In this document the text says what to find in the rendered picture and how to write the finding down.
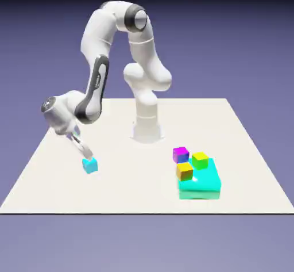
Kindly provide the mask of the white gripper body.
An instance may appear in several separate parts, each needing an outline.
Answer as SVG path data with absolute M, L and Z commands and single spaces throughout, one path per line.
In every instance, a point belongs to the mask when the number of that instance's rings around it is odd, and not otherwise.
M 84 156 L 85 159 L 92 159 L 92 151 L 79 135 L 75 133 L 69 133 L 66 135 L 66 137 L 78 149 L 78 151 Z

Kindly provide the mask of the small cyan cube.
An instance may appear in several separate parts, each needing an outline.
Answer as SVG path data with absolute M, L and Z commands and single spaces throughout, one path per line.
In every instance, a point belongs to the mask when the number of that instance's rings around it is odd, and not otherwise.
M 98 162 L 97 160 L 92 157 L 91 160 L 82 159 L 83 169 L 87 174 L 91 174 L 98 170 Z

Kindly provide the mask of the small magenta cube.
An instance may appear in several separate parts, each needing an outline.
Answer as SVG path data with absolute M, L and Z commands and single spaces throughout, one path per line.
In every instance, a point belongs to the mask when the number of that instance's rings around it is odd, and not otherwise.
M 189 161 L 189 151 L 185 147 L 173 149 L 173 161 L 175 163 L 185 163 Z

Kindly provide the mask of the small orange cube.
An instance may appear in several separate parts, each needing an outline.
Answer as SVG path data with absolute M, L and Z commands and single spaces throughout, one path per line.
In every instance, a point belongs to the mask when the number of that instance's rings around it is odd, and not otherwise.
M 189 181 L 193 177 L 194 168 L 190 162 L 178 163 L 176 165 L 176 175 L 179 181 Z

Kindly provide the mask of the small yellow-green cube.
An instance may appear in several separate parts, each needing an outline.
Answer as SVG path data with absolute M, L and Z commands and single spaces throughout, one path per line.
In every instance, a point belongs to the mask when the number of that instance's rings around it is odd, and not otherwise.
M 191 162 L 194 168 L 202 170 L 208 167 L 209 157 L 204 152 L 196 152 L 192 154 Z

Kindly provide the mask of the large cyan box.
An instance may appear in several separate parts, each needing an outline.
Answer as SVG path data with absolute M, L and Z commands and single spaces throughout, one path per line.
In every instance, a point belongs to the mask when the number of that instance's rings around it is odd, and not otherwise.
M 177 184 L 181 200 L 218 200 L 222 186 L 213 158 L 208 159 L 207 168 L 194 168 L 192 179 Z

